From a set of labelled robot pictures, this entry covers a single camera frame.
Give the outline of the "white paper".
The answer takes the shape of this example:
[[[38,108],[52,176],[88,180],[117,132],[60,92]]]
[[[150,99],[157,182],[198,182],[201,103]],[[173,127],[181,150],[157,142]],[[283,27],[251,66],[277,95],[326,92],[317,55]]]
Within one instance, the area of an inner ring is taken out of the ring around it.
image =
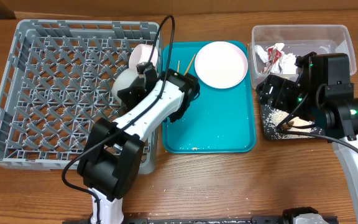
[[[286,54],[283,51],[284,46],[285,46],[284,43],[276,43],[267,48],[263,48],[261,45],[256,45],[255,49],[256,49],[256,54],[259,56],[259,59],[261,59],[265,67],[268,61],[268,53],[267,53],[268,49],[271,47],[277,47],[282,52],[283,56],[280,59],[280,68],[282,69],[282,71],[276,75],[294,75],[296,74],[296,70],[297,70],[297,66],[295,65],[297,55],[294,55],[293,53]]]

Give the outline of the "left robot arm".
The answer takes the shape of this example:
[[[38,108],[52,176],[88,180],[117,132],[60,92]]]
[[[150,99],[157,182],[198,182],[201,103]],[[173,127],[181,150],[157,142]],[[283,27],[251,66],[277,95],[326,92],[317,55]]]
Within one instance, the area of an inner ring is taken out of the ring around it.
[[[163,120],[180,119],[200,93],[193,75],[168,69],[158,77],[150,63],[137,69],[139,77],[117,93],[132,109],[114,121],[97,120],[79,160],[77,172],[93,199],[90,223],[123,222],[122,199],[138,176],[147,138]]]

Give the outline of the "white round plate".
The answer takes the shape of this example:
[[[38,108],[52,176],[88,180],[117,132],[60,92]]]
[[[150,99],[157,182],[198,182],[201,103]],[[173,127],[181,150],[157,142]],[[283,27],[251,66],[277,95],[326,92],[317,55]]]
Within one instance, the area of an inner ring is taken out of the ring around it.
[[[212,88],[232,88],[247,75],[247,57],[230,42],[212,42],[196,54],[195,72],[203,83]]]

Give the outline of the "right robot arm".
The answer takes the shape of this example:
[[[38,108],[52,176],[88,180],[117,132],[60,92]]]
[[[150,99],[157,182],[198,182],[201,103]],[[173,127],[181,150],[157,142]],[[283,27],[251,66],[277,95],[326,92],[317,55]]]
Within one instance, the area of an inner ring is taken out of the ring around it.
[[[284,135],[324,139],[344,170],[358,222],[358,98],[344,53],[297,57],[296,81],[268,75],[256,87],[260,105],[285,111],[275,125]]]

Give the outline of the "brown food piece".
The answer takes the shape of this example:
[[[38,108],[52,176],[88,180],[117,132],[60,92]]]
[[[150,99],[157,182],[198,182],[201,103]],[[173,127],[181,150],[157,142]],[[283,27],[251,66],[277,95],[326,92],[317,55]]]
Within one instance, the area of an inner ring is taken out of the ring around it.
[[[290,122],[287,122],[284,124],[285,129],[290,129],[290,128],[292,128],[292,126],[293,126],[293,121],[290,121]]]

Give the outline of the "red wrapper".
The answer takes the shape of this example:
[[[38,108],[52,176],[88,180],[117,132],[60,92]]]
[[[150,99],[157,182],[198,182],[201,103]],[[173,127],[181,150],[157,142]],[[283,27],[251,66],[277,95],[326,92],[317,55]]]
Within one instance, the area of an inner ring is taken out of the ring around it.
[[[282,69],[280,68],[280,59],[283,54],[277,47],[271,47],[267,51],[268,53],[268,61],[261,71],[261,74],[279,74]]]

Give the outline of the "grey bowl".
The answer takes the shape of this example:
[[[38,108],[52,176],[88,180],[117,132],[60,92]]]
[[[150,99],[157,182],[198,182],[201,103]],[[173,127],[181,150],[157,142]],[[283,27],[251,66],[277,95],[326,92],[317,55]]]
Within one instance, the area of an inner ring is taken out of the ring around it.
[[[129,88],[133,81],[138,77],[137,70],[127,68],[119,74],[112,86],[112,95],[114,99],[121,104],[121,97],[118,96],[118,91]]]

